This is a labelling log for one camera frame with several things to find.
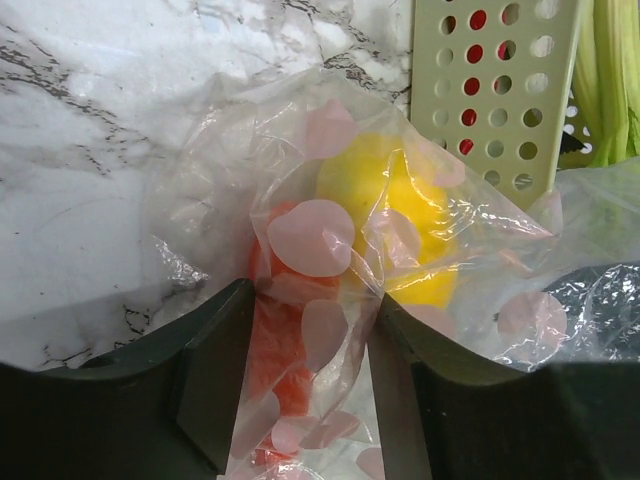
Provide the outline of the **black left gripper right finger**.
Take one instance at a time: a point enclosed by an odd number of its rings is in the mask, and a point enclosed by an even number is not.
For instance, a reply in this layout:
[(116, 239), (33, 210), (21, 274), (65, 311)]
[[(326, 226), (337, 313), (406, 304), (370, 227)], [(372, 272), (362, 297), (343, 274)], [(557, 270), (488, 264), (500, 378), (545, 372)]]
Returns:
[(639, 367), (486, 359), (385, 297), (368, 341), (389, 479), (635, 479)]

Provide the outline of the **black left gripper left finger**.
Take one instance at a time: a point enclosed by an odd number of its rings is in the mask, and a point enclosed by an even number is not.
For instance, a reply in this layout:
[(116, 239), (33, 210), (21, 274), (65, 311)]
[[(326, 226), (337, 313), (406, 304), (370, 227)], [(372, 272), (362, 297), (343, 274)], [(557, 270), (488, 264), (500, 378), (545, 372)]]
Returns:
[(253, 321), (232, 282), (192, 312), (69, 369), (1, 368), (5, 479), (213, 479), (226, 471)]

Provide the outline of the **green fake vegetable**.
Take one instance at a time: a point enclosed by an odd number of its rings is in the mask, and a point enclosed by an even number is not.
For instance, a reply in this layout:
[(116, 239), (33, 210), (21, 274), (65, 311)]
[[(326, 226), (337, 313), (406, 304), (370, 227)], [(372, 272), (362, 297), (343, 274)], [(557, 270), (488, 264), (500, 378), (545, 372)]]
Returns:
[(587, 1), (572, 89), (587, 127), (592, 167), (639, 155), (639, 6), (636, 1)]

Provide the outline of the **clear zip top bag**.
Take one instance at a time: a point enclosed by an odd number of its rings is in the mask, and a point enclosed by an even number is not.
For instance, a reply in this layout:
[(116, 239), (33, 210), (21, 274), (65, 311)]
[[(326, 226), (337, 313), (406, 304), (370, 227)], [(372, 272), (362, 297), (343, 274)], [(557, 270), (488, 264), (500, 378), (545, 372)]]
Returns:
[(307, 415), (282, 416), (272, 392), (249, 396), (250, 337), (225, 478), (389, 479), (368, 341), (383, 299), (392, 297), (378, 281), (358, 276), (349, 213), (316, 195), (323, 162), (361, 133), (401, 137), (431, 163), (433, 185), (449, 198), (455, 247), (437, 264), (457, 271), (452, 298), (444, 309), (397, 302), (401, 307), (462, 347), (524, 373), (595, 362), (550, 360), (567, 338), (567, 314), (544, 288), (579, 268), (639, 263), (637, 159), (565, 171), (524, 212), (422, 137), (396, 107), (329, 71), (257, 88), (219, 74), (186, 108), (192, 127), (153, 181), (146, 215), (185, 291), (154, 325), (181, 318), (240, 278), (253, 286), (253, 320), (258, 286), (296, 301), (283, 275), (248, 277), (255, 240), (301, 275), (340, 278), (335, 300), (311, 300), (302, 313), (304, 365), (312, 372)]

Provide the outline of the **orange fake carrot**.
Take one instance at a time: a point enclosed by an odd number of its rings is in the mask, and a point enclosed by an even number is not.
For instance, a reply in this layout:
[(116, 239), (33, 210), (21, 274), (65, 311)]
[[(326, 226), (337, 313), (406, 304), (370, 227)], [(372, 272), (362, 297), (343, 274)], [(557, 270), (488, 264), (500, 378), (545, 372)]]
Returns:
[(306, 303), (315, 299), (335, 300), (340, 278), (308, 277), (290, 269), (258, 240), (252, 245), (248, 277), (257, 282), (264, 275), (272, 280), (283, 275), (293, 282), (297, 300), (289, 303), (256, 288), (253, 330), (248, 356), (249, 396), (272, 392), (279, 401), (280, 414), (303, 417), (309, 412), (312, 372), (306, 368), (302, 338), (302, 313)]

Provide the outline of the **yellow fake pepper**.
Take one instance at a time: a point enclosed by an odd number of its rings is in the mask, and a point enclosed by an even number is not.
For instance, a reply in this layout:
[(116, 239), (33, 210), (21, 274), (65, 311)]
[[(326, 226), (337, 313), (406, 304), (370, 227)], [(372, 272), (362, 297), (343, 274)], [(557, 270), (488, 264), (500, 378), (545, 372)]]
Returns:
[(378, 281), (400, 304), (444, 309), (457, 271), (437, 263), (455, 242), (447, 192), (432, 177), (431, 163), (401, 137), (361, 133), (323, 162), (316, 195), (351, 216), (358, 276)]

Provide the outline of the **dark purple fake food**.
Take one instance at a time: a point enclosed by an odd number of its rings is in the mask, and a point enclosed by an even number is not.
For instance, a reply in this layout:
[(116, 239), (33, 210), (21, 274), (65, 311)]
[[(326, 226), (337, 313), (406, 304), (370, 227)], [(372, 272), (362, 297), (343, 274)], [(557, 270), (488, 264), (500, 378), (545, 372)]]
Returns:
[(639, 360), (639, 263), (579, 268), (544, 288), (567, 314), (552, 362)]

